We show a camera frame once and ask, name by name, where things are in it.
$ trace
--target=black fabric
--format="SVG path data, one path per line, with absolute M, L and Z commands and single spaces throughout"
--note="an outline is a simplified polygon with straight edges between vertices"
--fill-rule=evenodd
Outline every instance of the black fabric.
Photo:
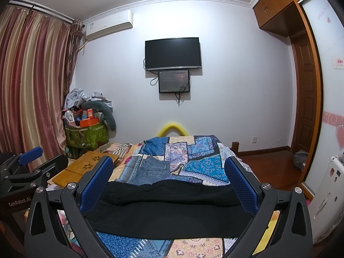
M 238 237 L 252 218 L 232 185 L 109 182 L 86 215 L 95 231 L 149 240 Z

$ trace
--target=bedpost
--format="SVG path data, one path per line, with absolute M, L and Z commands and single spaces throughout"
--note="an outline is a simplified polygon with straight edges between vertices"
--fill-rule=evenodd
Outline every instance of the bedpost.
M 232 142 L 231 150 L 235 153 L 235 155 L 238 155 L 238 152 L 239 152 L 239 142 Z

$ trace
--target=curtain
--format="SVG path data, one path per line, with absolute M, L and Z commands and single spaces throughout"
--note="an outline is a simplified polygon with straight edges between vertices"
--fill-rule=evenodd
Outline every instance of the curtain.
M 63 101 L 69 93 L 73 73 L 75 69 L 76 57 L 78 55 L 79 45 L 83 36 L 83 24 L 80 20 L 75 20 L 71 26 L 67 42 L 67 54 L 65 63 L 65 77 L 63 82 Z
M 61 110 L 70 30 L 18 6 L 0 15 L 0 150 L 20 154 L 41 146 L 31 170 L 65 152 Z

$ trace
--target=television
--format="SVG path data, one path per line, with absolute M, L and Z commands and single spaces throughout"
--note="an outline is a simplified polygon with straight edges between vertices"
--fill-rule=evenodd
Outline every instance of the television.
M 190 92 L 190 73 L 188 70 L 159 71 L 159 93 Z
M 145 54 L 146 71 L 202 67 L 199 38 L 148 40 Z

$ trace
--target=blue patterned blanket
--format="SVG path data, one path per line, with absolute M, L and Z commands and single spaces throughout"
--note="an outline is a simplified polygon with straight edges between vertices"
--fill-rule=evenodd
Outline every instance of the blue patterned blanket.
M 169 178 L 204 185 L 229 184 L 224 164 L 228 157 L 235 156 L 214 135 L 151 138 L 138 144 L 117 181 L 130 182 L 142 160 L 149 155 L 170 162 Z M 251 171 L 247 164 L 238 160 L 246 170 Z M 222 257 L 235 242 L 233 238 L 173 241 L 127 238 L 105 233 L 98 233 L 98 236 L 116 258 L 215 258 Z

